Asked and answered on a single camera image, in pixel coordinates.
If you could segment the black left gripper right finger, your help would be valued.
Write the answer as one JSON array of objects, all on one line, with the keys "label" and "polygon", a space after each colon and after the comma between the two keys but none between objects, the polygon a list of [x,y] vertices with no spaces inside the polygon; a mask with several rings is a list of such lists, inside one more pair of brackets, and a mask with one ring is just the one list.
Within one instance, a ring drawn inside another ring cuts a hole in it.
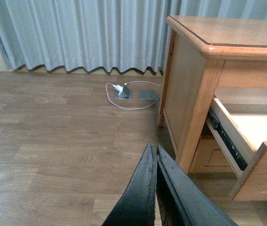
[{"label": "black left gripper right finger", "polygon": [[163,226],[235,226],[178,166],[162,145],[157,146],[156,193]]}]

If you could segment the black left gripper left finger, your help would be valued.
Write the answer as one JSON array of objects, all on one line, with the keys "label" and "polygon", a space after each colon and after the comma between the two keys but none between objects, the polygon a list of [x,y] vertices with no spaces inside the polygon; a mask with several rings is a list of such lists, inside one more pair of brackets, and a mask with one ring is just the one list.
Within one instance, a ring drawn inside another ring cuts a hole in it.
[{"label": "black left gripper left finger", "polygon": [[147,145],[138,165],[104,226],[153,226],[155,224],[155,197],[157,157],[152,145]]}]

